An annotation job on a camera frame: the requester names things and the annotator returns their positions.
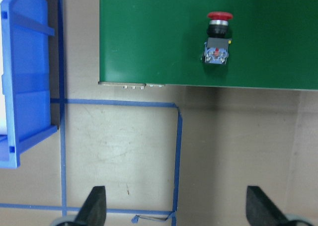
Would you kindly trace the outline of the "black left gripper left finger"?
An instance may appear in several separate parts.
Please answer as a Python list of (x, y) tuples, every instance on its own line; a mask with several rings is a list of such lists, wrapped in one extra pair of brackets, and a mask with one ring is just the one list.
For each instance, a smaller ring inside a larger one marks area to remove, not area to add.
[(94, 186), (77, 214), (77, 226), (103, 226), (106, 221), (105, 186)]

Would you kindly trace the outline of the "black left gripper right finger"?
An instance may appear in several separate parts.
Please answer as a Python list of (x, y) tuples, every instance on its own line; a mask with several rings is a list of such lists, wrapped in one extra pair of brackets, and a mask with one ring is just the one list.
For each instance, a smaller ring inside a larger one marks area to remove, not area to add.
[(292, 223), (258, 186), (246, 190), (246, 218), (251, 226), (291, 226)]

